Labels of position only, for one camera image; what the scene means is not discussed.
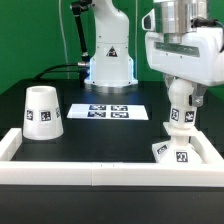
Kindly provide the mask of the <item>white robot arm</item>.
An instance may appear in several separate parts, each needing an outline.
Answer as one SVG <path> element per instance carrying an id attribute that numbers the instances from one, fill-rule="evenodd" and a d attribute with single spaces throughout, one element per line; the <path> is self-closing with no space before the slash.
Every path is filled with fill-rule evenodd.
<path id="1" fill-rule="evenodd" d="M 112 0 L 93 0 L 92 9 L 96 51 L 86 83 L 103 90 L 135 84 L 127 16 Z M 208 86 L 224 84 L 224 26 L 207 11 L 207 0 L 153 0 L 153 9 L 142 18 L 149 66 L 190 81 L 195 106 L 203 103 Z"/>

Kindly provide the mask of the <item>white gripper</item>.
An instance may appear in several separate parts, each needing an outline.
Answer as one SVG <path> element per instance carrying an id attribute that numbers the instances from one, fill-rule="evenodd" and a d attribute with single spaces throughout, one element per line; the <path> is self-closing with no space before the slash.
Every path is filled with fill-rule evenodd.
<path id="1" fill-rule="evenodd" d="M 182 36 L 181 44 L 165 43 L 162 34 L 147 32 L 147 61 L 151 69 L 160 71 L 167 89 L 180 77 L 195 82 L 189 105 L 201 107 L 207 86 L 224 84 L 223 32 L 221 28 L 198 28 Z"/>

